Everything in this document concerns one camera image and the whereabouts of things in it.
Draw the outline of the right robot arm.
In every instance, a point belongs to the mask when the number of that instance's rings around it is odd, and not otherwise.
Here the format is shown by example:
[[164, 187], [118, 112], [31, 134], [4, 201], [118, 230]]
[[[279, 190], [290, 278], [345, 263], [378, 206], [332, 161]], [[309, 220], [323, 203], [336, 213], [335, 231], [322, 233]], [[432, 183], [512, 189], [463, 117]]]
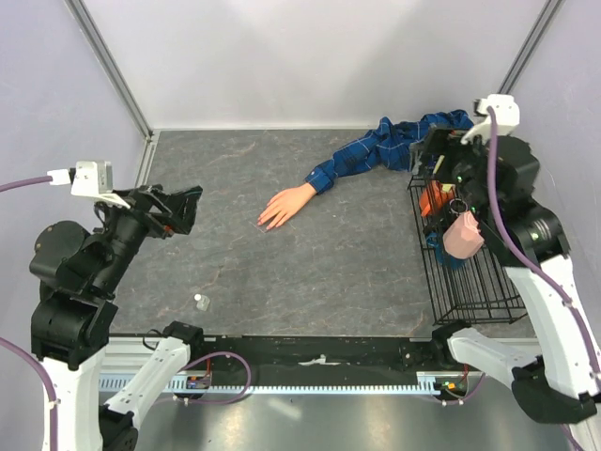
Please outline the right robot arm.
[[418, 144], [419, 171], [449, 185], [459, 210], [436, 210], [448, 232], [474, 221], [485, 248], [521, 298], [540, 346], [516, 350], [464, 320], [432, 334], [430, 358], [444, 370], [469, 365], [506, 386], [531, 420], [563, 428], [600, 407], [600, 349], [574, 281], [569, 244], [559, 218], [533, 198], [540, 163], [510, 135], [435, 128]]

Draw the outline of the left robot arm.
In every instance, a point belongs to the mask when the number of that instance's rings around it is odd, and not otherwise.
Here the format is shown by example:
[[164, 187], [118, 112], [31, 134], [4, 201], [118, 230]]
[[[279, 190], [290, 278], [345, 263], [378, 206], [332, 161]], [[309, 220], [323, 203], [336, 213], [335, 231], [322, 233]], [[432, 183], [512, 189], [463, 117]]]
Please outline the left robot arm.
[[142, 423], [168, 382], [206, 359], [202, 329], [172, 321], [150, 357], [115, 396], [99, 402], [102, 363], [118, 307], [116, 289], [147, 238], [187, 235], [194, 226], [200, 186], [172, 194], [161, 185], [97, 194], [102, 226], [73, 221], [38, 236], [29, 271], [39, 304], [31, 318], [31, 348], [53, 382], [56, 406], [46, 419], [48, 449], [132, 450]]

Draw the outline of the clear nail polish bottle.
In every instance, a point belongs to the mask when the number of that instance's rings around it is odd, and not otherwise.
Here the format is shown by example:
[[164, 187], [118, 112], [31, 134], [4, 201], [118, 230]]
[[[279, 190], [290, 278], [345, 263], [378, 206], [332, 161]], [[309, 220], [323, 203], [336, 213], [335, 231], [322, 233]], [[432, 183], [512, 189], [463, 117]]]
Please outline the clear nail polish bottle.
[[194, 296], [195, 308], [199, 311], [207, 311], [210, 305], [210, 299], [208, 296], [196, 293]]

